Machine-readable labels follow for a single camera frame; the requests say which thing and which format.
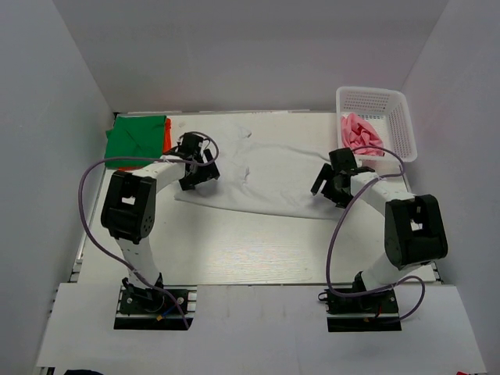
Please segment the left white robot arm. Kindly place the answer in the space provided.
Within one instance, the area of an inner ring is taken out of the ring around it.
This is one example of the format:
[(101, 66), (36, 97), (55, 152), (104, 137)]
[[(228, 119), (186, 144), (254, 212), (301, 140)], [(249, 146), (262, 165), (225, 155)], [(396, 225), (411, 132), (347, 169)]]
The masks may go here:
[(156, 196), (178, 183), (182, 191), (216, 180), (220, 172), (202, 138), (193, 145), (178, 145), (162, 161), (133, 172), (112, 175), (101, 214), (101, 223), (116, 240), (128, 267), (128, 283), (140, 289), (138, 302), (149, 312), (165, 302), (163, 276), (155, 265), (149, 235), (155, 224)]

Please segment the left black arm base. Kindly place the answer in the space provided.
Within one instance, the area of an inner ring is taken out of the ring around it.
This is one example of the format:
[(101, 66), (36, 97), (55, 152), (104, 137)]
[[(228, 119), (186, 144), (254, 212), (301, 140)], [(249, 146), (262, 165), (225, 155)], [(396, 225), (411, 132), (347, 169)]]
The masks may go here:
[(175, 298), (175, 302), (164, 293), (122, 286), (113, 329), (187, 330), (195, 318), (197, 288), (174, 286), (167, 291)]

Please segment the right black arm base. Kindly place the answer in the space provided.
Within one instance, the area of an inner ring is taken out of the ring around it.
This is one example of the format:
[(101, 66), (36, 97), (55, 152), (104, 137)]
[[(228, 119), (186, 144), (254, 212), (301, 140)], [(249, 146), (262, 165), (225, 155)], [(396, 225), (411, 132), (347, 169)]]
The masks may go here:
[(326, 305), (329, 333), (401, 331), (398, 303), (392, 290), (359, 298), (343, 298), (325, 289), (318, 294)]

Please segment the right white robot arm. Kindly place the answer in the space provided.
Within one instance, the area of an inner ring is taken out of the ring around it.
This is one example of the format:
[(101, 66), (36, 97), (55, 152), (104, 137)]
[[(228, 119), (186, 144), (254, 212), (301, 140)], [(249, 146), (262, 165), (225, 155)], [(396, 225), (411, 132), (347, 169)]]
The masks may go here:
[[(380, 176), (368, 167), (325, 163), (311, 188), (313, 195), (321, 193), (343, 209), (327, 250), (328, 289), (334, 295), (352, 297), (354, 305), (364, 312), (380, 304), (382, 291), (410, 280), (411, 272), (448, 254), (438, 200), (433, 195), (397, 190), (388, 183), (388, 178), (394, 176)], [(347, 215), (359, 200), (384, 217), (384, 253), (358, 274), (352, 292), (340, 292), (331, 282), (334, 246)]]

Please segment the white t shirt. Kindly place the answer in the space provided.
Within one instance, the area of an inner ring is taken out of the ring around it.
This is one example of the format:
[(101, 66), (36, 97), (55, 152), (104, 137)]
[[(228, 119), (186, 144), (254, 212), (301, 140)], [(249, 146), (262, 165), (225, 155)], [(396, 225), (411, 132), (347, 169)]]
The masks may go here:
[(260, 141), (256, 132), (236, 124), (202, 125), (199, 130), (215, 140), (218, 180), (192, 191), (177, 189), (174, 198), (206, 207), (271, 216), (338, 220), (341, 210), (310, 189), (327, 153), (300, 143), (288, 143), (284, 133), (276, 141)]

